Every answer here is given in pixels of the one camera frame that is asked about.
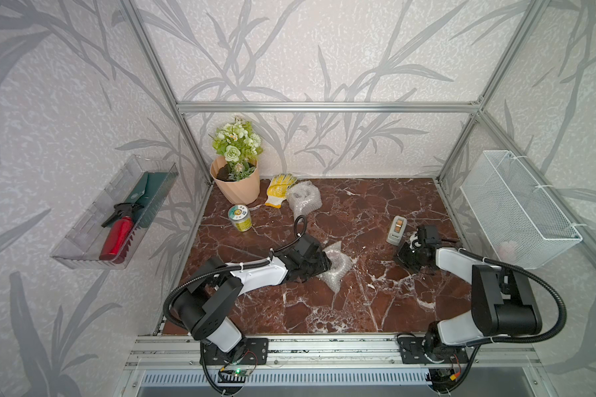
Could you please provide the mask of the clear bubble wrap sheet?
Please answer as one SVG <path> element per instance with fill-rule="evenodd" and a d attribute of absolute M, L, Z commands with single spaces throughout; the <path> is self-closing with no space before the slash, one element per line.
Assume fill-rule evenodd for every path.
<path fill-rule="evenodd" d="M 324 253 L 330 259 L 331 266 L 328 271 L 320 274 L 317 278 L 326 283 L 335 294 L 338 294 L 342 279 L 352 269 L 354 261 L 342 252 L 342 242 L 328 246 L 324 249 Z"/>
<path fill-rule="evenodd" d="M 319 189 L 311 181 L 303 181 L 289 188 L 286 193 L 294 219 L 307 216 L 322 207 Z"/>

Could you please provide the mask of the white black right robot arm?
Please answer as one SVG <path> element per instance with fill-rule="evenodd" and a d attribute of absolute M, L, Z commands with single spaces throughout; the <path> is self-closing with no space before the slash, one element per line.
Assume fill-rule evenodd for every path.
<path fill-rule="evenodd" d="M 425 335 L 427 352 L 448 347 L 480 347 L 494 343 L 537 343 L 557 336 L 566 326 L 568 314 L 561 295 L 530 271 L 480 256 L 440 236 L 437 227 L 417 228 L 409 238 L 396 224 L 389 241 L 397 243 L 394 261 L 410 272 L 424 267 L 451 273 L 471 286 L 471 309 L 452 319 L 433 323 Z M 557 319 L 543 331 L 543 320 L 531 285 L 550 294 Z"/>

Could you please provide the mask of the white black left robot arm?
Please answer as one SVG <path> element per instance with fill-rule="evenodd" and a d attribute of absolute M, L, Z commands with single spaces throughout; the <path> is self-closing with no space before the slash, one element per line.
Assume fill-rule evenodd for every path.
<path fill-rule="evenodd" d="M 162 306 L 168 322 L 193 339 L 208 342 L 233 355 L 244 348 L 246 337 L 228 318 L 237 299 L 249 292 L 290 282 L 308 281 L 329 271 L 331 259 L 320 242 L 303 234 L 267 257 L 226 263 L 210 258 L 188 281 L 172 290 Z"/>

